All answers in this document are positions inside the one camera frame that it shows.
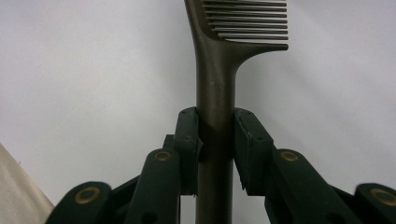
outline white backdrop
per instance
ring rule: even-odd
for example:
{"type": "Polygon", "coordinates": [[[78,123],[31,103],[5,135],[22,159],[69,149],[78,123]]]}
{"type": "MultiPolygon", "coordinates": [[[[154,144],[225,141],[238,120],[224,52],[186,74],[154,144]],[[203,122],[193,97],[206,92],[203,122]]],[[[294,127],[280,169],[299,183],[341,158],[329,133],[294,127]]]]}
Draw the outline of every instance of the white backdrop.
{"type": "MultiPolygon", "coordinates": [[[[236,105],[334,186],[396,188],[396,2],[288,10],[290,49],[242,65],[236,105]]],[[[0,1],[0,142],[53,203],[82,182],[138,175],[193,105],[183,1],[0,1]]],[[[266,219],[236,172],[233,200],[234,223],[266,219]]],[[[182,206],[192,223],[193,198],[182,206]]]]}

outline brass rivet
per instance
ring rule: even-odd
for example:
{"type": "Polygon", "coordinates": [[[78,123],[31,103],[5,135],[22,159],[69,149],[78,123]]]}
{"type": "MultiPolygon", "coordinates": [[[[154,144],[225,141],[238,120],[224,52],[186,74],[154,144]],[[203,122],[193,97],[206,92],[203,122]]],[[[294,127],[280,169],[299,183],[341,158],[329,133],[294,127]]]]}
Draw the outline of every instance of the brass rivet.
{"type": "Polygon", "coordinates": [[[90,203],[95,199],[99,198],[100,189],[97,187],[87,187],[85,189],[80,190],[75,197],[76,203],[84,204],[90,203]]]}
{"type": "Polygon", "coordinates": [[[396,195],[384,189],[370,189],[373,198],[387,206],[396,206],[396,195]]]}
{"type": "Polygon", "coordinates": [[[172,154],[167,151],[157,152],[154,156],[157,161],[169,161],[172,158],[172,154]]]}
{"type": "Polygon", "coordinates": [[[284,151],[280,153],[280,157],[285,161],[297,161],[298,156],[290,151],[284,151]]]}

